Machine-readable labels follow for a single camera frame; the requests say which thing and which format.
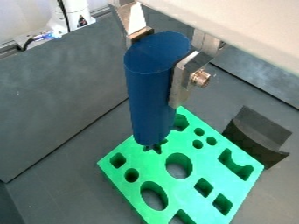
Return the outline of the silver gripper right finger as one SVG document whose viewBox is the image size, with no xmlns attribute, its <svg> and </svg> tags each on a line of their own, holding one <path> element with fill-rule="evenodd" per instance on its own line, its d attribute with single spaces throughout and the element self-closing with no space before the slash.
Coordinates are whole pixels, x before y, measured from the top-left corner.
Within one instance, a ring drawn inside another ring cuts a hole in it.
<svg viewBox="0 0 299 224">
<path fill-rule="evenodd" d="M 211 75 L 206 66 L 221 54 L 226 43 L 209 33 L 194 30 L 191 46 L 194 50 L 177 63 L 173 70 L 173 85 L 169 105 L 178 109 L 187 101 L 194 87 L 206 88 Z"/>
</svg>

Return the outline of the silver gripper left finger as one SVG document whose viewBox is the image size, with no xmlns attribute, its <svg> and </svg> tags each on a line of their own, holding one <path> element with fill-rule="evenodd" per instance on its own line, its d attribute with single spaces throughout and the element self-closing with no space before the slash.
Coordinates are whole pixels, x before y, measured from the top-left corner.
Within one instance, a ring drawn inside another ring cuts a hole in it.
<svg viewBox="0 0 299 224">
<path fill-rule="evenodd" d="M 142 4 L 137 0 L 108 0 L 108 7 L 116 17 L 127 44 L 137 43 L 155 33 L 146 23 Z"/>
</svg>

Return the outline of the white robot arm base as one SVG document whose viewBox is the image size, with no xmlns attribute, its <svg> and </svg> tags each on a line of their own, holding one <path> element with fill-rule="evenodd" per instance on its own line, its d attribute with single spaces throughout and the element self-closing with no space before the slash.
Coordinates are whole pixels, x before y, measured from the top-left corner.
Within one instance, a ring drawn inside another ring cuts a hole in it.
<svg viewBox="0 0 299 224">
<path fill-rule="evenodd" d="M 51 19 L 47 25 L 14 39 L 22 52 L 96 22 L 90 13 L 88 0 L 50 0 L 50 3 Z"/>
</svg>

